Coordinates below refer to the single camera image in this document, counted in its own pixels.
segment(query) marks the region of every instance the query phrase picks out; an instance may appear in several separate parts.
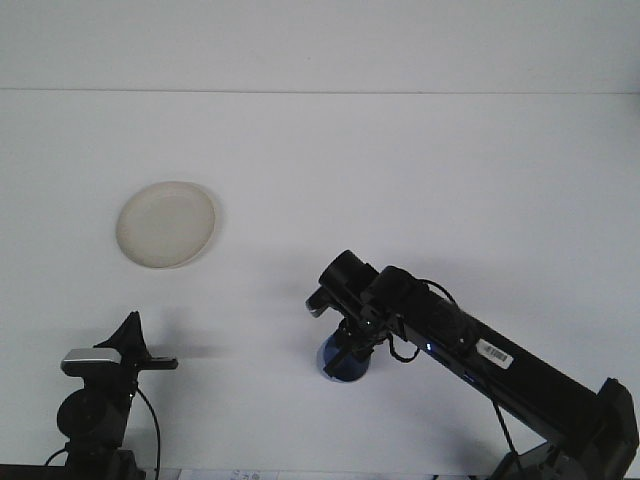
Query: blue object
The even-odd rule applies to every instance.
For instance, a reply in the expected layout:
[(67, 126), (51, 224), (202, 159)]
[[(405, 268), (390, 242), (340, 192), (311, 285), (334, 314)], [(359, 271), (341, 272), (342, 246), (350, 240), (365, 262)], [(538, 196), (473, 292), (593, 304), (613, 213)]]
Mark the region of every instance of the blue object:
[[(327, 373), (324, 371), (324, 367), (333, 360), (333, 358), (340, 352), (335, 339), (335, 335), (331, 335), (326, 342), (320, 347), (321, 355), (321, 369), (324, 375)], [(351, 353), (347, 354), (344, 359), (333, 367), (333, 379), (341, 382), (353, 382), (367, 373), (371, 357), (367, 357), (363, 361), (356, 359)]]

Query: white wall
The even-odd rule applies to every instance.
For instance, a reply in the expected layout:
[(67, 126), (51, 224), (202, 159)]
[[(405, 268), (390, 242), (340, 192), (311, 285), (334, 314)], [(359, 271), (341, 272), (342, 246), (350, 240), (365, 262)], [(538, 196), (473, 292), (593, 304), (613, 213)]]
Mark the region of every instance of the white wall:
[[(167, 466), (491, 471), (491, 405), (435, 362), (383, 348), (356, 384), (317, 372), (338, 318), (303, 303), (345, 248), (640, 398), (640, 95), (618, 94), (638, 92), (640, 3), (456, 5), (3, 5), (0, 462), (62, 446), (79, 382), (59, 360), (138, 309), (154, 353), (181, 359), (141, 376)], [(113, 91), (131, 89), (184, 91)], [(198, 261), (153, 271), (114, 227), (168, 179), (208, 188), (220, 223)], [(144, 465), (151, 425), (136, 403)]]
[(636, 1), (5, 1), (0, 86), (638, 92)]

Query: sticker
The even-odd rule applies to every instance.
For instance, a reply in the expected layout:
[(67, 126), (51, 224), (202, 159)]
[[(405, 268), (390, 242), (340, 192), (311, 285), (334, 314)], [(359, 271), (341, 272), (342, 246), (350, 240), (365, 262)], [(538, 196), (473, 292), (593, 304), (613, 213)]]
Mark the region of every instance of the sticker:
[(495, 363), (500, 368), (504, 368), (505, 370), (509, 368), (511, 362), (513, 362), (513, 357), (503, 352), (499, 348), (494, 345), (491, 345), (486, 340), (482, 338), (478, 340), (476, 344), (476, 350), (480, 355), (482, 355), (487, 360), (490, 360), (492, 363)]

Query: wire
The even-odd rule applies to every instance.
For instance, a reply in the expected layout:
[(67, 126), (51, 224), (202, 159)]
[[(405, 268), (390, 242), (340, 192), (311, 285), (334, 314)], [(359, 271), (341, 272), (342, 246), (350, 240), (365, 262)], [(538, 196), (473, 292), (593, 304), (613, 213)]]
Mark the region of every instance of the wire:
[(520, 476), (522, 477), (522, 480), (526, 480), (526, 475), (524, 474), (524, 469), (522, 468), (522, 463), (520, 463), (520, 455), (518, 455), (518, 451), (516, 450), (515, 445), (513, 444), (513, 440), (511, 439), (511, 434), (509, 433), (509, 429), (507, 428), (507, 423), (504, 421), (504, 416), (502, 415), (502, 412), (500, 411), (500, 406), (498, 405), (498, 402), (495, 399), (495, 396), (493, 395), (493, 390), (491, 390), (491, 386), (490, 386), (490, 382), (489, 382), (489, 377), (486, 374), (486, 370), (485, 370), (485, 375), (484, 375), (484, 386), (487, 389), (487, 393), (489, 394), (489, 398), (491, 399), (491, 403), (493, 404), (493, 409), (496, 411), (496, 415), (498, 416), (498, 421), (500, 422), (500, 427), (502, 428), (502, 433), (504, 433), (504, 437), (507, 439), (507, 444), (509, 445), (509, 450), (511, 451), (511, 454), (513, 455), (513, 458), (516, 462), (516, 467), (518, 469), (518, 472), (520, 473)]
[(439, 283), (434, 282), (433, 280), (419, 280), (422, 283), (425, 283), (427, 285), (431, 285), (432, 287), (437, 288), (438, 290), (440, 290), (442, 293), (444, 293), (444, 296), (447, 297), (447, 299), (453, 303), (456, 307), (458, 306), (458, 304), (456, 303), (455, 299), (453, 298), (453, 296), (447, 292), (447, 289), (444, 288), (442, 285), (440, 285)]
[[(440, 290), (446, 297), (447, 299), (453, 304), (455, 305), (458, 310), (460, 310), (460, 307), (458, 306), (458, 303), (455, 301), (455, 299), (453, 298), (453, 296), (447, 291), (446, 288), (444, 288), (442, 285), (432, 281), (432, 280), (420, 280), (420, 282), (426, 284), (426, 285), (431, 285), (432, 287), (437, 288), (438, 290)], [(526, 476), (524, 474), (524, 469), (522, 468), (522, 463), (520, 463), (520, 456), (518, 455), (518, 451), (516, 450), (515, 445), (513, 444), (513, 440), (511, 439), (511, 434), (509, 433), (509, 429), (507, 428), (507, 424), (504, 421), (504, 417), (502, 415), (502, 412), (500, 411), (500, 406), (498, 405), (498, 402), (496, 401), (496, 397), (493, 394), (493, 390), (491, 389), (491, 385), (489, 382), (489, 374), (486, 370), (486, 368), (483, 368), (484, 370), (484, 385), (486, 387), (487, 390), (487, 395), (489, 397), (489, 400), (491, 400), (491, 403), (493, 404), (493, 409), (496, 412), (496, 416), (498, 417), (498, 422), (500, 422), (500, 427), (502, 428), (502, 433), (504, 434), (504, 437), (507, 440), (507, 444), (509, 445), (509, 450), (511, 451), (511, 454), (513, 455), (514, 459), (515, 459), (515, 463), (516, 463), (516, 467), (518, 468), (518, 472), (520, 473), (520, 476), (522, 477), (522, 480), (526, 480)]]
[(393, 358), (395, 358), (396, 360), (398, 360), (399, 362), (402, 363), (409, 363), (412, 362), (416, 359), (416, 357), (418, 356), (418, 354), (420, 353), (420, 348), (416, 348), (415, 353), (413, 354), (413, 356), (411, 357), (402, 357), (398, 354), (398, 352), (396, 352), (396, 347), (394, 347), (393, 345), (393, 335), (391, 333), (389, 333), (389, 335), (387, 335), (387, 339), (389, 340), (389, 353), (391, 353), (391, 356)]
[(144, 403), (146, 403), (147, 407), (149, 407), (149, 411), (151, 412), (151, 416), (153, 417), (153, 423), (156, 427), (156, 440), (157, 440), (156, 468), (155, 468), (156, 475), (154, 478), (155, 480), (158, 480), (158, 478), (160, 477), (160, 453), (161, 453), (160, 424), (158, 423), (158, 417), (156, 416), (156, 412), (153, 410), (153, 407), (151, 406), (149, 399), (146, 397), (144, 393), (142, 393), (142, 390), (140, 390), (140, 388), (136, 388), (136, 392), (138, 392), (140, 397), (142, 397), (142, 400), (144, 400)]
[(49, 464), (51, 463), (51, 461), (56, 458), (58, 455), (60, 455), (61, 453), (66, 452), (67, 449), (66, 448), (61, 448), (60, 450), (58, 450), (57, 452), (55, 452), (53, 455), (51, 455), (46, 462), (44, 462), (44, 466), (48, 467)]

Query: white plate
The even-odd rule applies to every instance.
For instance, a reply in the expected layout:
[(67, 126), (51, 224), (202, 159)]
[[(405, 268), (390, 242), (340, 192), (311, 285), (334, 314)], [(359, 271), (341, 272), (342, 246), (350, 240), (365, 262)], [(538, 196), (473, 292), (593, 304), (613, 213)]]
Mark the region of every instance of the white plate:
[(202, 189), (163, 182), (131, 197), (120, 213), (116, 238), (122, 252), (140, 265), (177, 267), (202, 251), (214, 224), (213, 203)]

